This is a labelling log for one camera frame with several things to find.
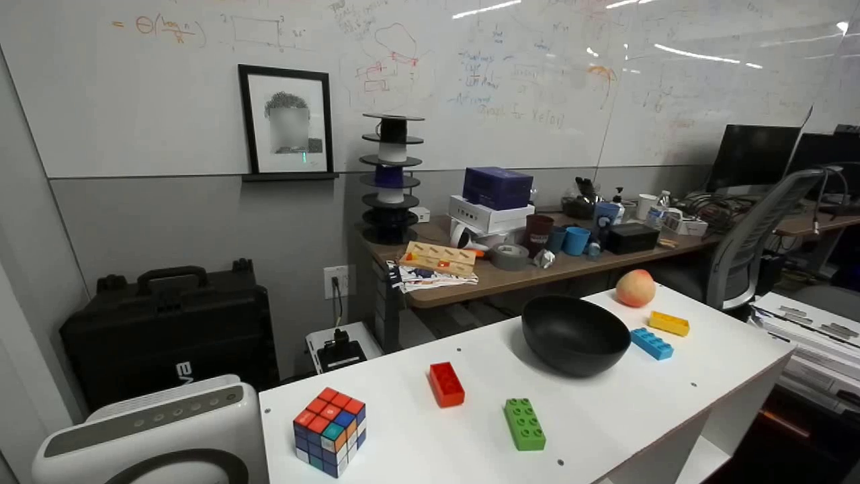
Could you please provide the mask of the red toy brick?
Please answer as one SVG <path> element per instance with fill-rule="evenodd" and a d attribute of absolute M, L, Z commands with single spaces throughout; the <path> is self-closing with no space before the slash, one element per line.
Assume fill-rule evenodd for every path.
<path fill-rule="evenodd" d="M 432 362 L 426 382 L 440 408 L 452 408 L 464 400 L 464 388 L 452 362 Z"/>

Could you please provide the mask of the green toy brick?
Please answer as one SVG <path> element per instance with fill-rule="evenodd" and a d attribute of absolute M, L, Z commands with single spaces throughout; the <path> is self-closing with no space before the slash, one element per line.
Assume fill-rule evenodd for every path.
<path fill-rule="evenodd" d="M 526 399 L 508 399 L 502 415 L 518 452 L 539 452 L 546 446 L 546 433 Z"/>

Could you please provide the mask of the blue toy brick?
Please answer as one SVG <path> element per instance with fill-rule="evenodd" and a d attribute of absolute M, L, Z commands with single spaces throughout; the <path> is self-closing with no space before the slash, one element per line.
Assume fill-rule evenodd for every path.
<path fill-rule="evenodd" d="M 632 341 L 655 360 L 667 360 L 674 354 L 674 347 L 648 329 L 633 329 Z"/>

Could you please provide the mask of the yellow toy brick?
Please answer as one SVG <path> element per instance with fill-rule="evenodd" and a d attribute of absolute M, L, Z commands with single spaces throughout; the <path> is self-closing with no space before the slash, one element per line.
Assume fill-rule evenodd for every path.
<path fill-rule="evenodd" d="M 659 329 L 663 333 L 671 333 L 671 337 L 688 337 L 690 333 L 690 323 L 684 317 L 667 315 L 667 311 L 651 311 L 648 326 Z"/>

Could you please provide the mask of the black bowl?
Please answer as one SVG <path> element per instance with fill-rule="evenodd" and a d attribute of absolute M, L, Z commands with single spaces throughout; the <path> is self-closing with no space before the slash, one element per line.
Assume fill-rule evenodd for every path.
<path fill-rule="evenodd" d="M 566 376 L 597 376 L 629 350 L 629 329 L 606 308 L 562 296 L 531 298 L 522 311 L 529 353 Z"/>

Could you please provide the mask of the wooden puzzle board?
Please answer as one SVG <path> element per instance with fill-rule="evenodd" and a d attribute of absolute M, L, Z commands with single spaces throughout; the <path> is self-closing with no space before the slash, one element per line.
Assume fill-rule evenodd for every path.
<path fill-rule="evenodd" d="M 476 252 L 449 244 L 408 241 L 400 261 L 406 265 L 432 269 L 456 278 L 473 278 Z"/>

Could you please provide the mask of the wooden desk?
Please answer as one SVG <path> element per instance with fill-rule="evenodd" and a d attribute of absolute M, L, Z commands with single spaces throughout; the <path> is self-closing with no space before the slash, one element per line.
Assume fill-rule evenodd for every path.
<path fill-rule="evenodd" d="M 386 264 L 398 261 L 404 247 L 400 244 L 375 244 L 362 241 L 361 247 L 361 272 L 354 283 L 358 306 L 367 317 L 367 329 L 385 350 L 404 347 L 406 339 L 400 337 L 400 308 L 436 308 L 452 306 L 473 298 L 491 298 L 518 291 L 531 291 L 542 286 L 584 279 L 584 278 L 602 278 L 611 272 L 627 272 L 637 265 L 648 265 L 667 259 L 679 259 L 688 252 L 703 252 L 714 247 L 714 236 L 663 236 L 651 249 L 624 252 L 616 256 L 602 249 L 597 259 L 589 256 L 559 256 L 549 269 L 538 269 L 526 264 L 523 269 L 500 269 L 488 259 L 476 264 L 476 283 L 473 286 L 447 286 L 430 288 L 417 292 L 400 292 L 391 286 L 391 272 Z"/>

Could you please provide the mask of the white box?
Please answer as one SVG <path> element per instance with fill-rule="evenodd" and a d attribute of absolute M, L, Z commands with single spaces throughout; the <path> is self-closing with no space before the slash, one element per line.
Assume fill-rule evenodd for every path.
<path fill-rule="evenodd" d="M 449 200 L 449 217 L 452 217 L 452 232 L 473 232 L 477 236 L 502 236 L 515 228 L 526 226 L 526 217 L 534 213 L 531 205 L 523 208 L 510 208 L 510 209 L 494 209 L 487 205 L 473 205 L 463 197 Z"/>

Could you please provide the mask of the stack of filament spools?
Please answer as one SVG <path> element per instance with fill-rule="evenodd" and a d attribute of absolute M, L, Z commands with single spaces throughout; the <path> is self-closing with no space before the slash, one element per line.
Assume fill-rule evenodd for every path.
<path fill-rule="evenodd" d="M 422 136 L 408 131 L 412 116 L 404 112 L 371 112 L 371 120 L 375 128 L 366 135 L 366 142 L 375 142 L 379 150 L 362 155 L 362 163 L 374 170 L 374 191 L 362 197 L 362 236 L 379 244 L 404 244 L 420 205 L 414 197 L 420 179 L 412 175 L 420 159 L 408 147 L 422 144 Z"/>

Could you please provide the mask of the purple box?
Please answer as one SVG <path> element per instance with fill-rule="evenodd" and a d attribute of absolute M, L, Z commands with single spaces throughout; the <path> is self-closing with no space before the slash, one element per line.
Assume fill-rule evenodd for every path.
<path fill-rule="evenodd" d="M 531 177 L 502 166 L 467 166 L 463 197 L 491 209 L 512 209 L 529 205 Z"/>

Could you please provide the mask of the dark brown cup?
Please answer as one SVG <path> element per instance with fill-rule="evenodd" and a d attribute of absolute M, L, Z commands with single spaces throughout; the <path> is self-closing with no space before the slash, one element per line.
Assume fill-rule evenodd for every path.
<path fill-rule="evenodd" d="M 550 214 L 529 214 L 526 217 L 526 240 L 529 241 L 546 241 L 550 232 L 553 232 Z"/>

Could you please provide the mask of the white device on floor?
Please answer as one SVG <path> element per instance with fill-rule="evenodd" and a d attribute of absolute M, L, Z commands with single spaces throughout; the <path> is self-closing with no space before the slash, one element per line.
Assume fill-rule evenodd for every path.
<path fill-rule="evenodd" d="M 381 350 L 362 323 L 315 331 L 307 350 L 316 373 L 379 358 Z"/>

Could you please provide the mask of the blue cup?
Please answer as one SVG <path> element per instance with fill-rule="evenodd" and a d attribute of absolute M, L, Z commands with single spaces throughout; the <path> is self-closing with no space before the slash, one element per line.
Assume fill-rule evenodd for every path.
<path fill-rule="evenodd" d="M 584 228 L 584 226 L 566 226 L 565 228 L 565 252 L 566 256 L 584 256 L 589 241 L 590 241 L 590 232 L 589 228 Z"/>

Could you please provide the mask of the black box on desk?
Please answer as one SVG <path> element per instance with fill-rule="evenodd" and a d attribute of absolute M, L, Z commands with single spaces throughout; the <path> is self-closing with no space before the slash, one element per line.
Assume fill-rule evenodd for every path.
<path fill-rule="evenodd" d="M 616 256 L 652 249 L 659 232 L 645 222 L 619 222 L 606 232 L 604 247 Z"/>

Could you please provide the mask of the framed picture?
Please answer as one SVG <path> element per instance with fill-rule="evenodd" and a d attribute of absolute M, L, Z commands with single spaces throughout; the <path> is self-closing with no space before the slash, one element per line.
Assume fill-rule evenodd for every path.
<path fill-rule="evenodd" d="M 252 177 L 331 177 L 331 88 L 324 72 L 240 65 Z"/>

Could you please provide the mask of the white shelf table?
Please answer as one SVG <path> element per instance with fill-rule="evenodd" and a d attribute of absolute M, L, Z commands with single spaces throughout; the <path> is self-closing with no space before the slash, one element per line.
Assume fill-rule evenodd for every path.
<path fill-rule="evenodd" d="M 529 353 L 515 317 L 436 339 L 261 394 L 269 484 L 702 484 L 730 459 L 791 358 L 784 341 L 668 288 L 652 298 L 690 333 L 655 360 L 632 347 L 590 376 Z M 426 382 L 452 362 L 464 400 L 440 408 Z M 297 459 L 293 417 L 322 389 L 367 407 L 367 440 L 332 478 Z M 546 433 L 518 452 L 502 407 L 526 399 Z"/>

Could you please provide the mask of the toy peach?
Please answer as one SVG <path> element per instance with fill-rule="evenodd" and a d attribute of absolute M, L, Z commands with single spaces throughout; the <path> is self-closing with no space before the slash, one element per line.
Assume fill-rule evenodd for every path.
<path fill-rule="evenodd" d="M 645 306 L 655 296 L 655 279 L 645 269 L 632 269 L 616 283 L 616 298 L 624 306 Z"/>

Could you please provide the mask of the Rubik's cube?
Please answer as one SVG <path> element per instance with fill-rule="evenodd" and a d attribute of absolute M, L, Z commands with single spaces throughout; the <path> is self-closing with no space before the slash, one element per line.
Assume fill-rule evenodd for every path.
<path fill-rule="evenodd" d="M 342 478 L 367 439 L 366 404 L 322 388 L 293 419 L 293 450 L 300 463 Z"/>

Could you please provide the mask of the black hard case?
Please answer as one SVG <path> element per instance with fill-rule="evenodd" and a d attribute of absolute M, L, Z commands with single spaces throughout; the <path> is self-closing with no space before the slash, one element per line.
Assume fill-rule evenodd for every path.
<path fill-rule="evenodd" d="M 280 382 L 269 291 L 249 259 L 224 272 L 151 269 L 133 283 L 108 275 L 60 337 L 88 412 L 224 373 L 256 389 Z"/>

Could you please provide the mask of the white air purifier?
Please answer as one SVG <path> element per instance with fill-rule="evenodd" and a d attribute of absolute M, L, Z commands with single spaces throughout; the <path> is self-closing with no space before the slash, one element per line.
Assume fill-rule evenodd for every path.
<path fill-rule="evenodd" d="M 127 399 L 50 433 L 35 484 L 264 484 L 257 392 L 233 373 Z"/>

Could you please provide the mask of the grey office chair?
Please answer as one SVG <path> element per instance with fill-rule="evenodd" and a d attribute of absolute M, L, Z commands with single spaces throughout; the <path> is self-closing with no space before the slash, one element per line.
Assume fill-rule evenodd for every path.
<path fill-rule="evenodd" d="M 738 308 L 753 302 L 766 240 L 807 191 L 823 185 L 836 166 L 784 175 L 718 244 L 703 302 L 714 308 Z"/>

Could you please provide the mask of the black computer monitor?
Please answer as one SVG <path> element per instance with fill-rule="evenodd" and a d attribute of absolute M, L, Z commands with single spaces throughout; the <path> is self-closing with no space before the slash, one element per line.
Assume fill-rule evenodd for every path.
<path fill-rule="evenodd" d="M 797 127 L 729 123 L 710 171 L 710 191 L 773 185 L 796 147 Z"/>

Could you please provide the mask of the grey duct tape roll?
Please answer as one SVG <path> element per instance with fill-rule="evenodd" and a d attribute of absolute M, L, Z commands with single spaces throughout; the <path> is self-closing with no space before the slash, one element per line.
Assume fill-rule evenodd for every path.
<path fill-rule="evenodd" d="M 529 264 L 529 249 L 523 244 L 510 244 L 510 241 L 502 241 L 502 244 L 494 244 L 488 249 L 488 259 L 498 269 L 523 269 Z"/>

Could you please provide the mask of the wall power outlet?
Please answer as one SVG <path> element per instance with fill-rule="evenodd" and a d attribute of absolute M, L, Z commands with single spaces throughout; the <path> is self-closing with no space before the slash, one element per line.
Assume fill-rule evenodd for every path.
<path fill-rule="evenodd" d="M 336 298 L 336 296 L 347 296 L 348 292 L 348 269 L 347 265 L 324 265 L 322 269 L 322 292 L 327 298 Z"/>

